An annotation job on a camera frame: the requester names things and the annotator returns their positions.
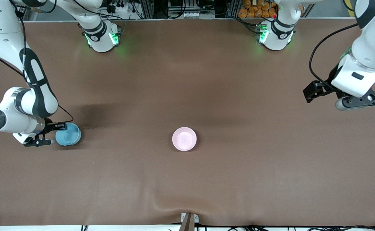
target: blue bowl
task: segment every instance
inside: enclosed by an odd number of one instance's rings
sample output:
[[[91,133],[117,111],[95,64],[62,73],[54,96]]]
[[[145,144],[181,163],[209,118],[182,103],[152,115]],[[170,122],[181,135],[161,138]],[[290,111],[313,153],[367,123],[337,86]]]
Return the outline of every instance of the blue bowl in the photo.
[[[55,139],[62,146],[69,146],[78,143],[82,133],[79,127],[74,123],[66,123],[67,130],[58,130]]]

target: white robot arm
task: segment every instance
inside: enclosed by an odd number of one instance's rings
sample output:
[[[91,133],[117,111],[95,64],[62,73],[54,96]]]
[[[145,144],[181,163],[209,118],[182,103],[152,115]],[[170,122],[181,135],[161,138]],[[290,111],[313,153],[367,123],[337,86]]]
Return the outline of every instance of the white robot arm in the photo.
[[[375,91],[371,88],[375,84],[375,0],[357,0],[355,16],[361,35],[324,83],[313,81],[303,90],[308,103],[336,91],[339,110],[375,106]]]
[[[102,0],[50,0],[72,15],[85,31],[89,45],[97,52],[106,52],[119,44],[120,27],[102,20],[100,15],[93,13]]]
[[[24,73],[29,86],[28,89],[13,87],[4,94],[0,103],[0,131],[13,133],[26,146],[51,144],[50,140],[36,140],[36,144],[32,142],[38,134],[44,134],[45,130],[58,130],[59,124],[51,125],[55,129],[47,126],[51,124],[51,120],[47,118],[58,109],[58,100],[49,86],[37,55],[24,43],[15,9],[6,0],[0,0],[0,58]]]
[[[301,4],[313,4],[324,0],[275,0],[279,10],[272,20],[261,23],[259,43],[270,50],[278,51],[286,47],[293,35],[293,29],[301,17]]]

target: green led light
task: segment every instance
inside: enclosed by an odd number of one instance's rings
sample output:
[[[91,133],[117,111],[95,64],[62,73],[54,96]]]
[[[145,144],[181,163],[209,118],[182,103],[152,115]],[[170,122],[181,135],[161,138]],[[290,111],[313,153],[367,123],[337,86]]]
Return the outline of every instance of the green led light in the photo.
[[[88,41],[88,44],[91,45],[91,41],[89,41],[88,36],[85,34],[86,40]]]
[[[289,35],[289,40],[287,41],[287,43],[289,43],[289,42],[292,40],[292,35],[293,35],[293,31],[292,31],[292,33]]]
[[[265,29],[265,31],[260,35],[260,42],[265,42],[268,35],[269,35],[269,30]]]
[[[118,43],[118,36],[117,35],[109,33],[109,37],[111,38],[113,44]]]
[[[340,59],[343,59],[343,57],[344,57],[345,55],[347,55],[347,54],[350,52],[351,49],[352,49],[352,47],[350,46],[350,47],[347,49],[347,51],[345,51],[345,52],[340,56]]]

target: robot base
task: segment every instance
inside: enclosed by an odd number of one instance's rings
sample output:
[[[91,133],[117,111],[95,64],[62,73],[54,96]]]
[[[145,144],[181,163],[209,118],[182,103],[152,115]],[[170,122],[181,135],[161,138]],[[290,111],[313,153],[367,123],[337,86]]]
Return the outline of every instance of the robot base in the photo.
[[[92,36],[90,38],[84,34],[88,40],[89,47],[92,47],[97,52],[107,52],[114,47],[119,47],[120,34],[122,33],[122,28],[115,23],[108,20],[104,20],[107,26],[107,30],[99,41],[93,41]]]
[[[282,34],[283,39],[279,39],[272,30],[272,22],[266,20],[261,24],[256,25],[256,42],[264,45],[266,48],[272,51],[279,51],[286,47],[292,39],[293,32],[290,35]]]

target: brown tablecloth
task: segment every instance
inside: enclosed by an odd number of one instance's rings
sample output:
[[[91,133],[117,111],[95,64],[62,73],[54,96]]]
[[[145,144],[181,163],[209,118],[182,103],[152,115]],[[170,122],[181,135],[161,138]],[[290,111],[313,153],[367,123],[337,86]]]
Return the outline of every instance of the brown tablecloth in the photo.
[[[235,21],[129,22],[98,54],[76,23],[27,23],[76,146],[25,148],[0,133],[0,225],[142,225],[195,212],[205,225],[375,225],[375,107],[307,104],[313,47],[353,20],[301,20],[282,51]],[[335,35],[327,79],[360,34]],[[0,101],[22,78],[0,63]],[[52,117],[69,117],[59,110]],[[171,135],[198,134],[191,152]]]

